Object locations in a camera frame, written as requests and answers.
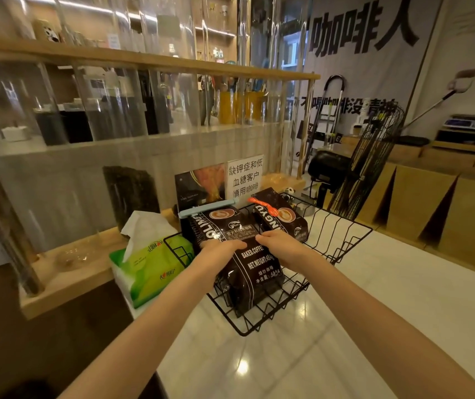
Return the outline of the orange bag clip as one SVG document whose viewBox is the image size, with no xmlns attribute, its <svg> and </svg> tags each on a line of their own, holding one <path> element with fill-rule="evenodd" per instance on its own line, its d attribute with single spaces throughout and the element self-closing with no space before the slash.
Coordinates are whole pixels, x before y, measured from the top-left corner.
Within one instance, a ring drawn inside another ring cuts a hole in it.
<svg viewBox="0 0 475 399">
<path fill-rule="evenodd" d="M 257 198 L 255 198 L 253 196 L 249 197 L 247 199 L 247 201 L 250 202 L 250 203 L 260 205 L 260 206 L 266 208 L 268 214 L 271 215 L 271 216 L 279 216 L 278 209 L 273 207 L 272 205 L 270 205 L 269 203 L 267 203 L 265 201 L 258 200 Z"/>
</svg>

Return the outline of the black canisters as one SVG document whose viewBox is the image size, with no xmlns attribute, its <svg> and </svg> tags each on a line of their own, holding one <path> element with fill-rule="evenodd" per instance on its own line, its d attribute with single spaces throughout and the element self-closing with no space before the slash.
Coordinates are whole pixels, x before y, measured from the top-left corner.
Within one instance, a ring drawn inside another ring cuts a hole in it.
<svg viewBox="0 0 475 399">
<path fill-rule="evenodd" d="M 82 109 L 58 112 L 34 109 L 34 115 L 48 147 L 93 141 L 88 117 Z"/>
</svg>

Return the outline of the person's right forearm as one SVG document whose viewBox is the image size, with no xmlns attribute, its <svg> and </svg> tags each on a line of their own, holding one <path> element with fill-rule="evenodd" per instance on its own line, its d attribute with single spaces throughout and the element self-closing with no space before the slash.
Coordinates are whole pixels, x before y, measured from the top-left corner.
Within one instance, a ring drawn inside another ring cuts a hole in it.
<svg viewBox="0 0 475 399">
<path fill-rule="evenodd" d="M 418 329 L 305 249 L 299 271 L 398 399 L 475 399 L 475 379 Z"/>
</svg>

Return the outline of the clear acrylic partition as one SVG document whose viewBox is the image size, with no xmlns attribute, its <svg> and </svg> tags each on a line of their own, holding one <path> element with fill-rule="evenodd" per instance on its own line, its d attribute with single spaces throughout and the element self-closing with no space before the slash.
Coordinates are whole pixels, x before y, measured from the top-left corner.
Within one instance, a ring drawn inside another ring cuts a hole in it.
<svg viewBox="0 0 475 399">
<path fill-rule="evenodd" d="M 237 63 L 250 66 L 249 0 L 239 22 Z M 0 38 L 61 43 L 214 62 L 208 57 L 207 0 L 0 0 Z M 276 69 L 271 50 L 266 69 Z M 264 155 L 265 174 L 285 181 L 282 163 L 294 146 L 288 131 L 290 85 L 276 81 L 121 67 L 56 66 L 0 61 L 0 240 L 27 295 L 42 291 L 32 264 L 38 255 L 117 227 L 104 166 L 144 170 L 154 178 L 160 209 L 177 204 L 174 175 L 231 160 Z M 267 95 L 265 121 L 219 124 L 218 91 Z M 92 142 L 46 146 L 34 109 L 74 111 L 88 117 Z M 8 142 L 1 129 L 27 126 L 31 139 Z M 57 259 L 81 264 L 90 247 Z"/>
</svg>

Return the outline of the white banner with black print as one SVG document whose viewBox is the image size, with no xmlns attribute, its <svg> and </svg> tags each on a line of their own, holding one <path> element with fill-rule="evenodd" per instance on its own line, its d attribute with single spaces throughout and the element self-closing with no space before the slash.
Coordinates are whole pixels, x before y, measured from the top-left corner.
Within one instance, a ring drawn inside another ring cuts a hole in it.
<svg viewBox="0 0 475 399">
<path fill-rule="evenodd" d="M 377 108 L 412 98 L 442 0 L 313 0 L 303 71 L 321 76 L 314 85 L 313 122 L 332 75 L 345 79 L 327 88 L 323 113 L 340 102 L 335 131 L 349 134 L 363 103 Z"/>
</svg>

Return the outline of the yellow containers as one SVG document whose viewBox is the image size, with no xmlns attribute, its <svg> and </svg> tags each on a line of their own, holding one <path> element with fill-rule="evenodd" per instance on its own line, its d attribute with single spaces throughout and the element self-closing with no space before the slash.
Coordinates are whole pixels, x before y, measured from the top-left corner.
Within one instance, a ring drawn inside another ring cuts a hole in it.
<svg viewBox="0 0 475 399">
<path fill-rule="evenodd" d="M 265 121 L 267 95 L 261 92 L 218 91 L 219 124 L 251 124 Z"/>
</svg>

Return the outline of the person's left forearm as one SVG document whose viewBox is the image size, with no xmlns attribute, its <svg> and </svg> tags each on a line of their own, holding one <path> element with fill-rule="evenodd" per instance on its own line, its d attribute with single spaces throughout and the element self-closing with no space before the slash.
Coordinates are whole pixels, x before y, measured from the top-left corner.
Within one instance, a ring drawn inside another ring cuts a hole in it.
<svg viewBox="0 0 475 399">
<path fill-rule="evenodd" d="M 138 399 L 216 273 L 195 260 L 58 399 Z"/>
</svg>

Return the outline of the light blue bag clip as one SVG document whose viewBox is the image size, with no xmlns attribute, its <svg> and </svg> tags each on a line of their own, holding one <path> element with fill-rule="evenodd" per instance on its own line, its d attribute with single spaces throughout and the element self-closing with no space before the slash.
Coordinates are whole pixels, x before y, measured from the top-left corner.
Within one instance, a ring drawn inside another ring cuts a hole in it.
<svg viewBox="0 0 475 399">
<path fill-rule="evenodd" d="M 227 199 L 227 200 L 223 200 L 223 201 L 216 201 L 216 202 L 213 202 L 213 203 L 204 204 L 204 205 L 188 208 L 188 209 L 185 209 L 185 210 L 181 210 L 177 214 L 178 214 L 179 219 L 186 219 L 189 216 L 197 215 L 197 214 L 203 213 L 205 211 L 210 211 L 210 210 L 215 210 L 215 209 L 231 206 L 231 205 L 236 204 L 237 202 L 238 202 L 237 198 Z"/>
</svg>

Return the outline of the small white box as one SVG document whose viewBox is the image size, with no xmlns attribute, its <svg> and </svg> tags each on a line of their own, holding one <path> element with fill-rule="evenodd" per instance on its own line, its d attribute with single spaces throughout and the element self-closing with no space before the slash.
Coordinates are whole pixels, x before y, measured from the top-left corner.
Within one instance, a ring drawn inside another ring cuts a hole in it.
<svg viewBox="0 0 475 399">
<path fill-rule="evenodd" d="M 4 127 L 1 132 L 4 140 L 8 142 L 26 141 L 32 137 L 27 126 Z"/>
</svg>

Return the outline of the person's right hand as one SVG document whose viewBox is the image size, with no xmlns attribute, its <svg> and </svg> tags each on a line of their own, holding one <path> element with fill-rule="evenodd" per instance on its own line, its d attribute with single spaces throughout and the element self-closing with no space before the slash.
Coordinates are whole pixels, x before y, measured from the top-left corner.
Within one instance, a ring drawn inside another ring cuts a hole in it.
<svg viewBox="0 0 475 399">
<path fill-rule="evenodd" d="M 278 258 L 285 268 L 302 275 L 306 274 L 311 263 L 321 259 L 314 250 L 281 230 L 257 234 L 255 240 Z"/>
</svg>

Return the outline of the white paper notice sign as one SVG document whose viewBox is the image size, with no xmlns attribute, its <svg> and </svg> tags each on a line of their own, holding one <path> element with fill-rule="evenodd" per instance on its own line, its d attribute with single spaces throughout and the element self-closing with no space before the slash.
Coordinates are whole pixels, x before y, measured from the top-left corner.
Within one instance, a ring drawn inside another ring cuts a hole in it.
<svg viewBox="0 0 475 399">
<path fill-rule="evenodd" d="M 256 155 L 227 162 L 225 196 L 237 205 L 246 204 L 260 189 L 264 155 Z"/>
</svg>

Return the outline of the wooden shelf board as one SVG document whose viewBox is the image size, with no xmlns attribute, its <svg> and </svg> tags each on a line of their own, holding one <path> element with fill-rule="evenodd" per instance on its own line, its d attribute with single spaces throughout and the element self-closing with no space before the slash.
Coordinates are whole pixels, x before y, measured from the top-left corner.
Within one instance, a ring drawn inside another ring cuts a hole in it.
<svg viewBox="0 0 475 399">
<path fill-rule="evenodd" d="M 165 73 L 192 73 L 276 81 L 319 80 L 315 73 L 299 73 L 250 66 L 204 62 L 109 48 L 70 46 L 51 41 L 0 38 L 0 61 L 42 62 L 56 66 L 121 67 Z"/>
</svg>

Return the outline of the person's left hand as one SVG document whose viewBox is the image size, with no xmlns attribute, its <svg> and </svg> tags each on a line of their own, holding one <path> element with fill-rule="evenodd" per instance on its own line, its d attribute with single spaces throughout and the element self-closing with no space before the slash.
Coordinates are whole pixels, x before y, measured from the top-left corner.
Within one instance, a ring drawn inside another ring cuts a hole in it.
<svg viewBox="0 0 475 399">
<path fill-rule="evenodd" d="M 192 262 L 193 269 L 198 272 L 206 282 L 214 282 L 219 272 L 232 259 L 233 255 L 218 255 L 201 251 Z"/>
</svg>

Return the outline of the black coffee bag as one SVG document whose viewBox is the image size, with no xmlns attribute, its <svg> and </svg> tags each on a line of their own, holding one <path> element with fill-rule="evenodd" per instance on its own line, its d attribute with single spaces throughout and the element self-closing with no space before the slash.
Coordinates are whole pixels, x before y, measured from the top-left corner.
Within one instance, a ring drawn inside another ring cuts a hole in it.
<svg viewBox="0 0 475 399">
<path fill-rule="evenodd" d="M 266 208 L 251 203 L 254 217 L 259 223 L 262 232 L 281 230 L 300 242 L 307 241 L 309 230 L 306 219 L 294 210 L 289 202 L 282 197 L 282 194 L 276 192 L 271 187 L 263 189 L 252 196 L 269 203 L 279 211 L 279 216 L 271 216 Z"/>
<path fill-rule="evenodd" d="M 198 247 L 212 239 L 247 244 L 234 252 L 217 276 L 225 302 L 237 317 L 281 290 L 285 280 L 281 264 L 268 248 L 257 242 L 259 226 L 253 216 L 227 206 L 194 214 L 188 223 Z"/>
</svg>

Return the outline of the row of brown cardboard boxes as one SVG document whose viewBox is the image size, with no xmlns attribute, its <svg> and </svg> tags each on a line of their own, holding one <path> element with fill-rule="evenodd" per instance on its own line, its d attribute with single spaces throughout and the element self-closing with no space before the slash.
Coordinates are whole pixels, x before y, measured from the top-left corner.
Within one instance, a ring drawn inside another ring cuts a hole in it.
<svg viewBox="0 0 475 399">
<path fill-rule="evenodd" d="M 356 219 L 475 272 L 475 153 L 395 146 Z"/>
</svg>

